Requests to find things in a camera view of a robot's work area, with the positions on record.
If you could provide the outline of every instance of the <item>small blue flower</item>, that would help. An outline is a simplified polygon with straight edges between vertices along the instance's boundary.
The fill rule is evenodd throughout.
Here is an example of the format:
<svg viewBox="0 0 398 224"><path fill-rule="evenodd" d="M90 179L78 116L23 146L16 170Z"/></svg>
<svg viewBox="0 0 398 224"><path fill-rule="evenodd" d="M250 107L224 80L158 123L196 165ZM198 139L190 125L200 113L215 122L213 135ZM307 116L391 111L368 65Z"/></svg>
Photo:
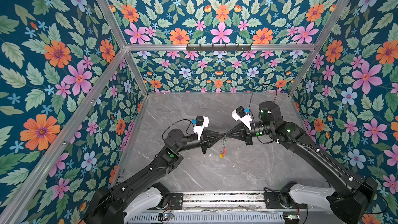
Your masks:
<svg viewBox="0 0 398 224"><path fill-rule="evenodd" d="M54 87L49 85L47 88L44 88L44 91L48 92L48 95L51 95L54 93Z"/></svg>
<svg viewBox="0 0 398 224"><path fill-rule="evenodd" d="M36 36L36 34L35 34L35 30L30 30L28 27L26 27L26 32L25 32L25 34L27 34L27 35L29 35L29 37L30 38L32 38L32 37L35 37Z"/></svg>
<svg viewBox="0 0 398 224"><path fill-rule="evenodd" d="M46 113L46 115L48 115L49 112L52 112L52 109L50 109L51 105L48 105L47 107L46 107L46 105L42 105L42 106L44 108L44 110L41 111L42 113Z"/></svg>
<svg viewBox="0 0 398 224"><path fill-rule="evenodd" d="M48 27L46 26L46 22L37 21L37 23L39 24L39 26L38 26L39 29L46 30L46 29L48 28Z"/></svg>
<svg viewBox="0 0 398 224"><path fill-rule="evenodd" d="M72 159L71 159L69 162L67 162L67 169L72 168L73 164L74 164L74 162L72 162Z"/></svg>
<svg viewBox="0 0 398 224"><path fill-rule="evenodd" d="M55 176L56 176L58 179L60 179L60 178L62 177L62 171L61 171L61 170L58 170L58 173L55 174Z"/></svg>
<svg viewBox="0 0 398 224"><path fill-rule="evenodd" d="M14 146L10 147L10 150L14 150L14 153L18 153L19 150L23 150L23 142L18 143L18 141L16 140L14 142Z"/></svg>
<svg viewBox="0 0 398 224"><path fill-rule="evenodd" d="M64 218L69 219L69 217L72 215L72 209L67 210L67 214L64 216Z"/></svg>
<svg viewBox="0 0 398 224"><path fill-rule="evenodd" d="M11 104L15 104L15 102L19 103L20 101L18 99L20 99L21 96L17 96L15 93L12 94L11 96L8 96L7 99L11 100Z"/></svg>

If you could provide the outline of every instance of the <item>pink flower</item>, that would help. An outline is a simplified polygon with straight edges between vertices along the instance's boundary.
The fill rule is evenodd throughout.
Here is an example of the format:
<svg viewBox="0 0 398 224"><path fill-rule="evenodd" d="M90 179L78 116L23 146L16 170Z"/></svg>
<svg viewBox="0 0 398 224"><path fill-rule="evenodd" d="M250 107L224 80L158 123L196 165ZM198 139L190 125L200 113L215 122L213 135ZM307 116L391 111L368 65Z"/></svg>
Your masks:
<svg viewBox="0 0 398 224"><path fill-rule="evenodd" d="M87 128L86 132L90 132L90 136L92 136L93 133L97 133L97 127L98 127L98 125L96 124L95 121L93 121L91 123L88 122L88 128Z"/></svg>
<svg viewBox="0 0 398 224"><path fill-rule="evenodd" d="M77 138L81 138L81 137L82 137L82 134L81 134L80 132L78 132L78 131L80 131L80 130L82 129L82 127L83 127L83 125L81 124L81 125L79 126L79 128L77 128L75 134L73 135L73 137L72 137L72 138L70 139L70 141L69 141L71 144L74 143L75 137L77 137Z"/></svg>
<svg viewBox="0 0 398 224"><path fill-rule="evenodd" d="M330 89L331 87L328 87L328 85L326 85L324 88L322 88L323 91L322 95L324 95L325 97L331 95Z"/></svg>
<svg viewBox="0 0 398 224"><path fill-rule="evenodd" d="M265 59L268 59L268 57L273 56L273 50L262 50L262 54L260 55L261 57L264 57Z"/></svg>
<svg viewBox="0 0 398 224"><path fill-rule="evenodd" d="M269 62L269 64L271 65L271 67L274 67L274 66L277 66L279 62L280 61L278 61L278 58L275 58L275 59L271 60Z"/></svg>
<svg viewBox="0 0 398 224"><path fill-rule="evenodd" d="M392 194L395 194L395 192L398 192L398 181L395 180L395 176L393 174L390 175L390 178L388 178L386 175L384 175L383 179L385 180L385 182L383 183L383 186L390 188L390 192Z"/></svg>
<svg viewBox="0 0 398 224"><path fill-rule="evenodd" d="M292 40L297 41L297 43L303 43L304 41L306 43L310 43L312 41L312 35L318 33L319 29L312 29L314 27L314 22L311 22L309 25L307 25L307 28L304 29L303 26L300 26L297 30L298 34L295 35Z"/></svg>
<svg viewBox="0 0 398 224"><path fill-rule="evenodd" d="M314 59L314 69L319 70L320 67L324 64L322 61L324 58L324 55L317 54L316 58Z"/></svg>
<svg viewBox="0 0 398 224"><path fill-rule="evenodd" d="M59 185L54 185L52 187L52 191L54 191L54 194L52 195L52 199L54 200L55 198L57 198L57 196L59 196L60 199L62 199L64 197L64 192L69 191L69 179L66 179L64 182L64 179L61 178L58 181Z"/></svg>
<svg viewBox="0 0 398 224"><path fill-rule="evenodd" d="M149 34L149 37L152 37L152 36L156 37L155 32L156 32L156 30L153 30L151 26L145 27L145 34Z"/></svg>
<svg viewBox="0 0 398 224"><path fill-rule="evenodd" d="M125 30L125 33L130 37L130 42L131 43L136 43L138 41L139 44L144 44L144 41L150 41L150 38L148 36L145 36L145 28L144 27L140 27L137 30L137 26L135 26L135 24L133 24L132 22L130 23L130 28Z"/></svg>
<svg viewBox="0 0 398 224"><path fill-rule="evenodd" d="M369 123L363 123L363 127L369 130L366 131L363 135L365 137L372 136L372 141L375 144L379 141L379 138L387 140L387 136L382 133L382 131L385 131L387 129L387 126L385 124L380 124L379 126L377 126L377 120L375 118L372 119L371 124L372 125L369 125Z"/></svg>
<svg viewBox="0 0 398 224"><path fill-rule="evenodd" d="M249 26L249 24L248 24L247 20L245 20L245 21L239 22L238 28L240 28L240 31L242 31L242 30L247 30L248 26Z"/></svg>
<svg viewBox="0 0 398 224"><path fill-rule="evenodd" d="M238 61L236 59L235 62L232 62L232 67L234 67L234 68L242 67L241 63L242 63L242 61Z"/></svg>
<svg viewBox="0 0 398 224"><path fill-rule="evenodd" d="M67 97L67 94L70 94L70 91L68 90L70 88L70 85L65 85L64 81L61 81L61 85L57 84L55 87L58 89L57 95L61 95L63 98Z"/></svg>
<svg viewBox="0 0 398 224"><path fill-rule="evenodd" d="M49 176L53 177L55 173L57 172L57 167L58 169L65 169L65 163L62 162L64 161L67 157L69 156L68 152L65 152L61 155L61 157L58 158L58 162L52 167Z"/></svg>
<svg viewBox="0 0 398 224"><path fill-rule="evenodd" d="M358 127L355 127L357 122L351 122L351 120L347 119L347 123L344 123L344 127L346 127L346 132L350 132L351 135L354 135L354 131L358 131Z"/></svg>
<svg viewBox="0 0 398 224"><path fill-rule="evenodd" d="M354 57L354 61L351 62L351 65L353 65L353 69L361 68L361 63L363 63L365 60L362 59L362 56Z"/></svg>
<svg viewBox="0 0 398 224"><path fill-rule="evenodd" d="M91 61L91 57L84 56L84 59L81 61L84 64L84 68L91 69L91 66L94 65L94 63Z"/></svg>
<svg viewBox="0 0 398 224"><path fill-rule="evenodd" d="M387 160L387 165L394 166L398 162L398 146L396 144L392 146L392 151L385 150L384 154L386 154L387 157L392 157Z"/></svg>
<svg viewBox="0 0 398 224"><path fill-rule="evenodd" d="M229 37L227 37L227 36L231 35L232 29L225 29L225 23L224 22L220 22L218 24L218 30L212 29L212 30L210 30L210 32L213 35L215 35L215 37L213 37L213 40L211 42L220 41L220 44L221 44L222 41L229 42Z"/></svg>
<svg viewBox="0 0 398 224"><path fill-rule="evenodd" d="M362 72L358 70L352 72L352 77L359 79L354 82L352 88L354 89L360 88L363 84L362 91L365 94L368 94L369 91L371 90L371 86L369 83L371 83L373 86L381 85L383 82L380 79L380 77L374 76L375 74L380 72L381 66L382 66L381 64L377 64L369 70L369 62L366 61L363 62L361 66Z"/></svg>
<svg viewBox="0 0 398 224"><path fill-rule="evenodd" d="M328 79L328 81L331 81L331 76L336 74L336 72L333 71L333 68L334 68L334 65L332 65L330 67L329 67L329 65L326 65L326 69L322 72L322 74L325 75L324 80Z"/></svg>
<svg viewBox="0 0 398 224"><path fill-rule="evenodd" d="M161 64L162 64L162 67L166 67L166 68L168 68L170 66L169 60L165 60L165 59L163 59Z"/></svg>
<svg viewBox="0 0 398 224"><path fill-rule="evenodd" d="M69 85L74 84L72 88L73 95L78 95L80 93L80 88L82 88L84 93L88 93L91 89L91 83L88 79L90 79L93 74L90 71L84 72L84 65L82 62L77 64L77 70L71 65L68 66L68 70L73 76L65 76L64 81Z"/></svg>
<svg viewBox="0 0 398 224"><path fill-rule="evenodd" d="M200 68L204 68L204 67L207 67L207 64L208 62L205 62L205 59L202 59L202 61L201 62L198 62L198 67L200 67Z"/></svg>
<svg viewBox="0 0 398 224"><path fill-rule="evenodd" d="M117 96L117 88L115 87L115 85L113 85L113 87L110 87L111 89L111 95L115 98Z"/></svg>
<svg viewBox="0 0 398 224"><path fill-rule="evenodd" d="M196 30L203 30L203 28L206 27L205 22L204 21L201 22L200 20L198 20L198 22L195 23L195 26Z"/></svg>
<svg viewBox="0 0 398 224"><path fill-rule="evenodd" d="M291 29L287 30L287 36L293 36L294 34L297 34L297 29L298 27L295 27L294 25L291 27Z"/></svg>
<svg viewBox="0 0 398 224"><path fill-rule="evenodd" d="M250 58L254 58L254 54L257 53L256 50L251 50L251 51L245 51L242 54L242 57L246 58L246 61L249 60Z"/></svg>
<svg viewBox="0 0 398 224"><path fill-rule="evenodd" d="M168 53L166 54L167 57L172 57L174 60L176 57L180 57L180 54L178 53L178 50L172 50L172 51L167 51Z"/></svg>
<svg viewBox="0 0 398 224"><path fill-rule="evenodd" d="M199 54L196 51L184 51L187 55L185 56L186 59L191 59L192 61L195 60L195 57L198 57Z"/></svg>

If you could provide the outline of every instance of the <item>aluminum frame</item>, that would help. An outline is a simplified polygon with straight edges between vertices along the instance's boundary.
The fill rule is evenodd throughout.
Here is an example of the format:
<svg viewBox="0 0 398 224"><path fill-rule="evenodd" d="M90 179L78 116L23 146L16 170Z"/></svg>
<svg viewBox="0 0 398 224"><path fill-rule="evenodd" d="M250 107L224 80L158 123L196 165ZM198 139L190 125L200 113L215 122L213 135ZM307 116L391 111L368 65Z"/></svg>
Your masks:
<svg viewBox="0 0 398 224"><path fill-rule="evenodd" d="M302 65L300 71L297 73L297 76L295 78L295 82L293 82L292 86L289 89L289 96L293 97L293 94L296 92L297 87L301 83L301 81L304 79L305 74L307 73L308 69L311 67L312 62L316 58L316 56L319 54L323 44L326 42L328 39L331 31L333 30L334 26L336 25L337 21L340 19L341 15L343 14L343 11L346 9L348 3L351 0L339 0L336 3L336 8L334 11L331 13L330 18L328 19L326 25L323 27L321 33L319 34L318 38L316 39L315 42L315 50L310 52L308 55L306 61Z"/></svg>
<svg viewBox="0 0 398 224"><path fill-rule="evenodd" d="M103 88L107 85L109 79L113 76L114 71L122 62L125 55L126 51L120 50L112 62L107 66L90 92L86 97L84 97L80 106L77 107L74 114L72 114L61 132L55 138L54 142L41 157L35 168L29 173L29 176L23 182L21 189L3 210L0 215L0 223L14 224L18 221L32 198L36 195L42 182L47 178L54 164L57 163L77 128L84 121L84 118L91 109L93 102L99 97Z"/></svg>

